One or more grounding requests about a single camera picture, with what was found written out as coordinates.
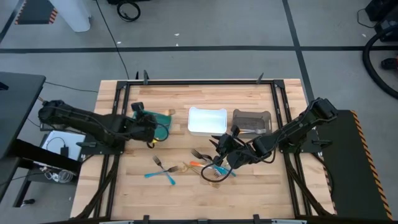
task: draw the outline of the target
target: blue-handled fork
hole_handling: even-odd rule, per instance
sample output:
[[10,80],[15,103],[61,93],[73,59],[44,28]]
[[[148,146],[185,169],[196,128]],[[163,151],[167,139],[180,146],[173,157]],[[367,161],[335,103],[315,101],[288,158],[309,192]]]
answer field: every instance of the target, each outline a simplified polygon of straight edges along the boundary
[[[214,167],[214,169],[218,170],[218,172],[220,172],[223,175],[226,175],[229,172],[229,169],[227,169],[225,167],[219,167],[219,166],[216,166],[216,165],[214,165],[213,167]],[[231,175],[233,177],[236,177],[236,174],[233,171],[231,171]]]
[[162,166],[162,163],[160,161],[160,159],[157,156],[153,156],[152,159],[155,161],[156,165],[160,166],[160,168],[162,168],[162,172],[166,173],[167,178],[169,179],[170,183],[172,185],[175,185],[175,181],[173,180],[173,178],[169,175],[169,173],[167,172],[167,170],[165,170]]
[[150,173],[150,174],[145,174],[144,177],[145,177],[145,178],[149,178],[149,177],[153,177],[153,176],[155,176],[155,175],[163,174],[164,172],[176,172],[176,171],[179,171],[179,170],[180,170],[180,168],[179,168],[178,166],[173,166],[173,167],[170,167],[170,168],[167,169],[167,170],[163,170],[163,171],[159,171],[159,172],[154,172],[154,173]]

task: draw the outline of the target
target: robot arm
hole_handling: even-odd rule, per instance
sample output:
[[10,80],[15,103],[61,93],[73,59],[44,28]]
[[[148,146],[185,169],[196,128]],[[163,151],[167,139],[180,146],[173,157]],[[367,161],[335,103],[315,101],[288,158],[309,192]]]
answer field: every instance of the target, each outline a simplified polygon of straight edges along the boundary
[[290,123],[272,134],[256,137],[249,142],[238,139],[239,128],[233,126],[231,135],[213,136],[218,143],[210,140],[219,154],[213,162],[220,166],[226,157],[229,165],[237,169],[245,164],[264,161],[271,156],[277,146],[282,149],[297,147],[305,141],[307,132],[316,125],[329,123],[336,118],[337,109],[327,99],[318,98],[310,102],[307,109]]
[[62,100],[53,100],[43,102],[39,119],[49,125],[66,124],[109,147],[130,139],[152,142],[157,125],[155,117],[142,112],[144,105],[141,102],[133,103],[132,108],[137,114],[135,119],[121,114],[100,115],[74,108]]

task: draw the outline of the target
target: concrete floor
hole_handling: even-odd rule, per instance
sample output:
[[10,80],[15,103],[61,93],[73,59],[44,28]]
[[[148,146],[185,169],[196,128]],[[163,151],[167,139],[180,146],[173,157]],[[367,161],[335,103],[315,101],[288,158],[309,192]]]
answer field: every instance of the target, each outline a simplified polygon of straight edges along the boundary
[[[12,25],[2,49],[69,49],[113,47],[112,40],[92,0],[84,0],[90,9],[91,29],[74,33],[58,15],[52,25]],[[0,2],[0,30],[6,24],[18,0]],[[369,0],[288,0],[298,41],[301,46],[362,46],[375,32],[356,23],[356,11]],[[142,16],[125,23],[116,8],[99,0],[104,16],[119,47],[175,47],[271,45],[293,46],[280,0],[152,0],[139,2]],[[366,15],[361,18],[369,22]],[[296,53],[292,50],[224,50],[173,52],[122,52],[130,77],[146,69],[155,78],[303,78]],[[373,51],[375,67],[395,52]],[[398,152],[395,132],[398,126],[398,101],[383,93],[369,78],[357,51],[305,51],[304,62],[315,97],[329,98],[339,109],[356,110],[369,149],[383,184],[390,208],[398,219]],[[97,90],[100,80],[125,79],[117,53],[41,53],[0,54],[0,70],[40,74],[47,81],[75,88]],[[392,86],[398,85],[395,72],[380,71]],[[95,93],[81,93],[45,84],[42,98],[62,99],[85,110],[93,110]],[[30,119],[39,123],[36,103]],[[44,133],[26,122],[20,138],[39,144]],[[26,171],[18,170],[16,176]],[[28,196],[37,200],[30,207],[11,208],[20,181],[9,187],[0,203],[4,223],[42,223],[66,220],[72,207],[75,188],[33,183]]]

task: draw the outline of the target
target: white bin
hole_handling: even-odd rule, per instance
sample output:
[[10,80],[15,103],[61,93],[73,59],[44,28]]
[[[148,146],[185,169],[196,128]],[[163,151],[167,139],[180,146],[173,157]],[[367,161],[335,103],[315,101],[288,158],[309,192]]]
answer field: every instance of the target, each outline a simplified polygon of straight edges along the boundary
[[196,107],[189,109],[188,130],[196,136],[220,136],[226,132],[226,109],[201,110]]
[[90,29],[91,14],[82,0],[50,0],[58,13],[75,32]]

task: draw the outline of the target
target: wooden tabletop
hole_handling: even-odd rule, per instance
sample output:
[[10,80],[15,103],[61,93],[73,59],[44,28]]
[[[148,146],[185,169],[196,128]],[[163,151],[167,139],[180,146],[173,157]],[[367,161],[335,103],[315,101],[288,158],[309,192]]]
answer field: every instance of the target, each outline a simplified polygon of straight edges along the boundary
[[[284,81],[290,111],[295,118],[307,107],[303,88],[299,79]],[[111,113],[116,82],[101,82],[95,113]],[[279,90],[277,93],[285,123],[282,97]],[[119,105],[122,105],[123,94],[122,92]],[[226,109],[228,129],[235,109],[269,111],[272,116],[272,130],[275,131],[278,126],[271,88],[268,85],[132,86],[129,105],[137,101],[143,102],[146,110],[163,113],[174,109],[176,114],[172,118],[168,140],[157,143],[154,149],[148,149],[144,142],[133,140],[126,144],[119,163],[113,220],[142,220],[144,215],[150,215],[152,220],[250,219],[254,214],[259,214],[261,218],[294,217],[285,164],[279,152],[274,163],[242,166],[235,170],[237,177],[228,177],[218,188],[201,179],[192,170],[171,174],[177,183],[174,186],[171,186],[165,175],[144,178],[146,173],[160,171],[152,160],[153,155],[157,155],[165,167],[182,166],[183,162],[197,161],[191,155],[191,149],[216,155],[209,137],[193,136],[189,133],[188,111],[192,106],[210,110]],[[127,115],[132,116],[130,106]],[[334,213],[322,165],[308,154],[302,154],[301,159],[308,188],[326,210]],[[93,156],[83,164],[71,217],[79,214],[96,192],[102,161],[103,156]],[[301,193],[299,190],[297,192],[300,211],[303,213]],[[105,192],[102,214],[107,195]]]

